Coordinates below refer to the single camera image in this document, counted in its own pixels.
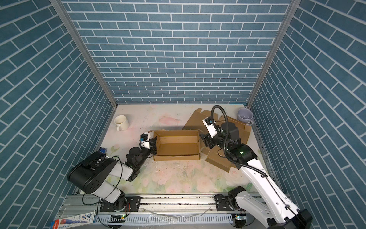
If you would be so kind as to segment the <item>brown cardboard box top sheet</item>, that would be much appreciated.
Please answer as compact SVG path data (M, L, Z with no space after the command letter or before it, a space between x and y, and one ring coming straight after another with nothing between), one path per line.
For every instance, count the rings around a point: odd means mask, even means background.
M156 139L157 154L154 161L178 161L200 159L199 130L154 130L149 131Z

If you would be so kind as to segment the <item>brown cardboard box sheet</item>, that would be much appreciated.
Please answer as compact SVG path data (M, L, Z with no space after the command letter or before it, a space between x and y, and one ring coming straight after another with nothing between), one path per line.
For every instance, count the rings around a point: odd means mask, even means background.
M154 130L149 131L156 139L157 154L154 161L178 161L200 159L199 130Z
M231 117L218 115L212 111L194 111L184 130L200 130L204 144L202 152L206 162L228 172L230 168L240 169L252 159L257 159L254 150L247 145L252 127Z

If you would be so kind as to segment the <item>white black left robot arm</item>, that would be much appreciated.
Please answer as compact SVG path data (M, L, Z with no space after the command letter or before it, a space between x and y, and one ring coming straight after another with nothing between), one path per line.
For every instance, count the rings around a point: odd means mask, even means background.
M109 157L96 151L76 165L67 175L67 179L86 194L99 197L103 204L108 204L113 211L122 211L126 207L125 193L106 181L108 176L119 178L118 181L133 181L140 174L140 168L151 156L157 154L157 137L152 133L140 136L139 147L131 148L123 163L117 156Z

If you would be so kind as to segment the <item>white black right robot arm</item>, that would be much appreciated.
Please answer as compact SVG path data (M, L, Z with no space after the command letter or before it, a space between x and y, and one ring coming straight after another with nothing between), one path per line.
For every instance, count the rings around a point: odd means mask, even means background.
M265 201L262 204L238 186L228 193L228 200L234 209L246 210L268 229L310 228L313 220L311 213L301 210L282 192L266 173L255 152L241 142L234 123L225 121L218 126L212 117L202 122L208 130L208 134L201 137L204 144L209 148L219 146L224 156L248 177Z

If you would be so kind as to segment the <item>brown cardboard box lower sheet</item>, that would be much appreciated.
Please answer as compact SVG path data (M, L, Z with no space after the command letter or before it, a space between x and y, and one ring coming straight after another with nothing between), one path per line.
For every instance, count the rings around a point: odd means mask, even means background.
M231 117L218 115L212 111L194 111L184 130L200 130L204 144L202 152L206 162L228 172L230 168L240 169L252 159L257 159L254 150L247 145L252 127Z

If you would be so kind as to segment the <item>lavender ceramic mug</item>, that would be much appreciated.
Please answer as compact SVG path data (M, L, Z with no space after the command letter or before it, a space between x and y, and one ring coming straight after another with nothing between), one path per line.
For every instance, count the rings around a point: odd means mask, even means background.
M237 120L252 125L254 123L254 115L251 110L241 108L237 111Z

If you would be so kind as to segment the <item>white ceramic mug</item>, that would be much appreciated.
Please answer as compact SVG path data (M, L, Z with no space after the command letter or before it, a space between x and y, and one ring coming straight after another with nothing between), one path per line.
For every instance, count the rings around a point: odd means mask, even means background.
M117 131L126 131L129 128L129 121L125 115L118 115L114 119Z

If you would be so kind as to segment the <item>white red blue carton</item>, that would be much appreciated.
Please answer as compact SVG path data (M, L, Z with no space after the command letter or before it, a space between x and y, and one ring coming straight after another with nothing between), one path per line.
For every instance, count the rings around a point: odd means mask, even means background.
M51 223L50 229L71 229L75 227L93 224L95 222L96 212L88 212L67 218L61 218Z

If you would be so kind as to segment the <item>blue object at left wall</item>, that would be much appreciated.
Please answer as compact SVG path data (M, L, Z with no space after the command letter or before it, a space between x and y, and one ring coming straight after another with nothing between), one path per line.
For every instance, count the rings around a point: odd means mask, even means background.
M99 151L102 152L103 154L106 154L107 150L105 148L99 148Z

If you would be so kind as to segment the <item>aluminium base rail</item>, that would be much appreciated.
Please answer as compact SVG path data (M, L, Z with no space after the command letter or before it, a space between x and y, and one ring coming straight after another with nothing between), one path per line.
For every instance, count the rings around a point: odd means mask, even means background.
M130 204L130 213L158 213L158 214L201 214L207 213L248 213L249 209L258 206L266 215L273 211L266 205L264 199L255 192L250 192L244 198L244 209L237 210L229 206L227 195L223 198L215 198L212 194L130 194L126 195L126 199ZM84 212L96 210L97 207L91 205L98 200L92 195L75 195L67 196L62 204L57 218L78 215Z

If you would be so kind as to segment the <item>aluminium right corner post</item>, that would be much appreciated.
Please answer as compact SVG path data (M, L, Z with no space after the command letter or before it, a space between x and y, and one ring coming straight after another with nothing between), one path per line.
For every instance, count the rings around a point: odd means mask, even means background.
M280 27L279 27L279 30L278 30L278 33L273 41L273 44L271 45L271 48L270 48L270 51L268 52L268 55L266 57L266 61L261 69L261 72L260 74L258 75L258 78L254 84L254 87L253 87L253 90L248 98L248 101L247 101L247 108L251 108L251 106L253 105L254 103L254 100L255 100L255 97L257 96L258 92L259 92L259 89L266 77L266 74L269 70L269 67L275 57L275 54L286 34L286 31L288 30L289 28L289 25L291 23L291 20L298 8L298 6L300 5L301 1L300 0L294 0L294 1L291 1L288 9L287 9L287 12L284 16L284 19L283 19L283 22L281 23Z

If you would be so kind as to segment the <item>aluminium corner post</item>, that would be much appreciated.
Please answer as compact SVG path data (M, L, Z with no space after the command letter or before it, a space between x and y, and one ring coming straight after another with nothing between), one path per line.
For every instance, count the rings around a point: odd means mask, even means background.
M288 9L287 9L287 12L284 16L284 19L283 19L283 22L281 23L280 27L279 27L279 30L278 30L278 33L273 41L273 44L271 45L271 48L270 48L270 51L268 52L268 55L266 57L266 61L261 69L261 72L260 74L258 75L258 78L254 84L254 87L253 87L253 90L248 98L248 101L247 101L247 108L251 108L251 106L253 105L254 103L254 100L255 100L255 97L257 96L258 92L259 92L259 89L266 77L266 74L269 70L269 67L275 57L275 54L286 34L286 31L288 30L289 28L289 25L291 23L291 20L298 8L298 6L300 5L301 1L300 0L294 0L294 1L291 1Z
M110 89L108 88L102 74L100 73L97 65L95 64L93 58L91 57L86 45L84 44L80 34L78 33L74 23L72 22L71 17L69 16L68 12L66 11L62 1L59 0L50 0L53 8L55 9L56 13L60 17L61 21L63 22L64 26L66 27L67 31L69 32L70 36L72 37L73 41L75 42L77 48L79 49L80 53L84 57L87 65L91 69L92 73L94 74L96 80L101 85L103 91L105 92L106 96L108 97L109 101L111 102L112 106L116 108L118 103L116 102L114 96L112 95Z

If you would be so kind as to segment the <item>aluminium left corner post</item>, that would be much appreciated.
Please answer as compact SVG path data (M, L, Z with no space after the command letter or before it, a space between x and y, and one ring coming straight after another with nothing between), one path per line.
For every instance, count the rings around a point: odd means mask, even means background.
M116 102L114 96L112 95L110 89L108 88L102 74L100 73L97 65L95 64L93 58L91 57L86 45L84 44L80 34L78 33L74 23L72 22L71 17L69 16L68 12L66 11L62 1L59 0L50 0L53 8L55 9L56 13L60 17L61 21L63 22L64 26L66 27L67 31L69 32L70 36L72 37L73 41L75 42L77 48L79 49L80 53L84 57L87 65L91 69L92 73L94 74L96 80L101 85L103 91L105 92L106 96L108 97L109 101L111 102L112 106L116 108L118 103Z

